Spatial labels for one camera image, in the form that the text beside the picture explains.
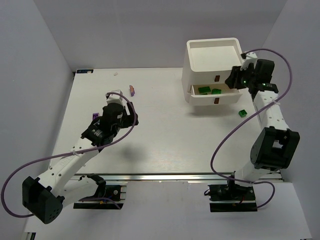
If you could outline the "green long lego brick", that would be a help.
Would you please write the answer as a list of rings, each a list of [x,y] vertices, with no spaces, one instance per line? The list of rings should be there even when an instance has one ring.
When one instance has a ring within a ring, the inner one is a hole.
[[[221,94],[221,93],[222,93],[222,90],[219,89],[219,88],[213,88],[213,89],[211,90],[211,94],[212,94],[212,95],[219,95],[219,94]]]

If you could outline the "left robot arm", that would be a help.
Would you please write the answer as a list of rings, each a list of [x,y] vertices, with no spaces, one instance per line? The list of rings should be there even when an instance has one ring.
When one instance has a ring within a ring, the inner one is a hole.
[[[121,129],[138,125],[132,102],[123,105],[115,101],[103,107],[102,116],[95,118],[72,147],[70,156],[62,157],[54,166],[36,178],[22,183],[22,204],[44,224],[54,221],[64,207],[82,199],[101,199],[106,193],[106,181],[98,174],[70,179],[89,160],[113,143]]]

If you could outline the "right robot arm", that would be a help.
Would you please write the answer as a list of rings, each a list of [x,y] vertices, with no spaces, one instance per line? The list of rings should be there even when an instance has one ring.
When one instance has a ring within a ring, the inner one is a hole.
[[[288,168],[300,141],[299,133],[290,130],[277,102],[279,90],[271,82],[274,68],[271,60],[248,58],[242,66],[234,66],[225,80],[230,89],[248,89],[261,127],[249,161],[232,175],[240,187],[251,187],[262,176]]]

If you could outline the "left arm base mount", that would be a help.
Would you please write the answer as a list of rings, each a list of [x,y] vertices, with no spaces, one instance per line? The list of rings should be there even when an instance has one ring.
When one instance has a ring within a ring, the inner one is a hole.
[[[73,209],[78,210],[121,210],[126,199],[126,186],[119,184],[108,184],[97,174],[87,175],[98,184],[94,195],[88,196],[85,201],[73,204]]]

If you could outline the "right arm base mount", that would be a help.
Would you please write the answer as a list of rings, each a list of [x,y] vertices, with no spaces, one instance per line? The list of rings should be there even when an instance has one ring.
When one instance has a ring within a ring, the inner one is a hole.
[[[256,196],[252,185],[227,180],[226,184],[211,184],[203,193],[209,197],[211,213],[257,212]]]

